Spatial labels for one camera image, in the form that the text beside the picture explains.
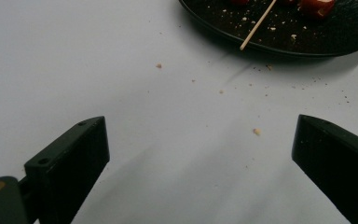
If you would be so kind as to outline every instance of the black plastic part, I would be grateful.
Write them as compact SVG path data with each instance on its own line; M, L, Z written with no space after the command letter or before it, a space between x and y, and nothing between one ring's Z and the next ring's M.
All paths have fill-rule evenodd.
M17 179L0 177L0 224L28 224Z
M78 123L27 161L40 223L71 223L108 162L104 117Z
M351 223L358 223L358 136L300 115L293 160Z

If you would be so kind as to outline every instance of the toothpick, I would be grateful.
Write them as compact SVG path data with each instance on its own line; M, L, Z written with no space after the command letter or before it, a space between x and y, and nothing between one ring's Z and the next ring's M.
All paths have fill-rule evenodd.
M252 29L251 33L248 34L245 41L243 41L240 49L243 50L245 46L248 44L249 40L252 38L252 36L255 34L255 31L257 30L258 26L261 24L261 22L267 17L267 14L271 11L272 7L275 5L277 0L272 0L271 4L267 8L266 12L264 12L263 16L258 20L258 22L255 24L255 27Z

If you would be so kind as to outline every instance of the food crumb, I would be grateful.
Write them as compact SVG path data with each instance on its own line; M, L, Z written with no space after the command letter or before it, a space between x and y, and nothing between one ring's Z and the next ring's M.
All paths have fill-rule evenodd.
M254 129L254 134L257 136L260 136L261 130L260 129Z

